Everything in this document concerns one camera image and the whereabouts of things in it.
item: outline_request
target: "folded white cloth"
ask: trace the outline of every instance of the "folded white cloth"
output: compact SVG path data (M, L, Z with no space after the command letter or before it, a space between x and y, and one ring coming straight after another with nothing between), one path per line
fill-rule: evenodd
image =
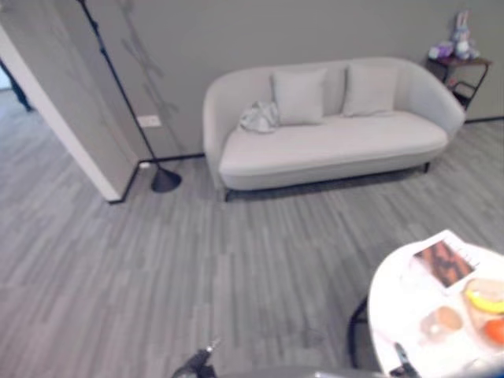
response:
M239 118L239 126L249 132L267 134L280 126L278 108L274 102L257 101Z

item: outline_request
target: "floor lamp pole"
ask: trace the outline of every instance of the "floor lamp pole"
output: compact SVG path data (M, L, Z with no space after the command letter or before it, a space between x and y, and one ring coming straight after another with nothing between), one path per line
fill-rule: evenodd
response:
M102 35L100 34L99 28L98 28L98 22L93 19L93 16L89 12L89 9L87 8L86 0L77 0L78 3L82 6L82 10L86 14L86 18L89 21L89 24L91 25L91 28L93 29L94 35L96 36L96 39L98 40L98 44L100 47L100 52L102 53L103 57L105 58L107 65L109 66L109 69L112 73L113 78L116 81L117 87L119 88L120 94L123 96L124 102L126 103L126 106L128 107L129 113L132 115L133 121L135 122L136 128L138 128L140 135L143 138L143 141L145 142L147 149L150 152L150 155L152 156L152 162L156 165L157 171L156 171L156 176L154 176L154 179L152 180L151 188L153 191L157 193L165 193L167 191L172 191L176 189L179 185L180 182L182 181L182 178L177 175L174 172L170 172L168 169L164 169L161 167L161 164L159 163L159 159L156 157L156 154L154 153L154 150L152 149L152 146L149 143L149 139L147 139L145 132L142 129L142 126L140 126L140 123L138 122L138 119L136 118L135 111L133 109L132 104L129 101L128 95L126 94L126 91L124 90L123 84L119 79L119 76L117 75L117 71L115 67L112 64L112 61L110 60L109 53L107 52L105 48L105 43L103 42Z

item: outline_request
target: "sofa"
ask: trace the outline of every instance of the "sofa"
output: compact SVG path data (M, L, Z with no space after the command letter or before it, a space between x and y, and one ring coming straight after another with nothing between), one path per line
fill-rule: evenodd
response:
M350 65L396 67L394 111L386 117L341 114ZM245 108L273 101L278 70L327 69L324 119L309 127L254 134L237 127ZM370 57L232 72L209 87L203 106L203 142L215 188L257 190L426 165L465 122L455 97L427 70L402 59Z

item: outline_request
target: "sofa armrest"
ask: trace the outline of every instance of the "sofa armrest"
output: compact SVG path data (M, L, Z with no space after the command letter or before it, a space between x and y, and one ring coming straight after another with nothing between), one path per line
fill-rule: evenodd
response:
M242 112L256 101L272 101L272 68L232 72L215 80L203 103L203 150L217 190L225 188L219 173L229 135Z
M406 108L440 126L450 140L465 122L465 111L451 92L429 71L413 66Z

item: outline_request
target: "sofa cushion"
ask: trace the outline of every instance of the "sofa cushion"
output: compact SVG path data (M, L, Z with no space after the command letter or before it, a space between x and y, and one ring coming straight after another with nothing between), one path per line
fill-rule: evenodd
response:
M320 125L280 128L268 135L237 128L228 137L219 172L231 189L278 187L306 182L302 177L306 170L322 169L320 175L310 179L328 180L406 168L428 161L447 144L442 128L412 113L333 116L326 117ZM376 161L384 163L376 166ZM341 175L334 170L330 174L324 171L344 165Z
M327 69L272 74L273 97L280 124L320 124L324 116Z
M352 64L348 67L347 79L345 116L370 116L394 109L396 67Z

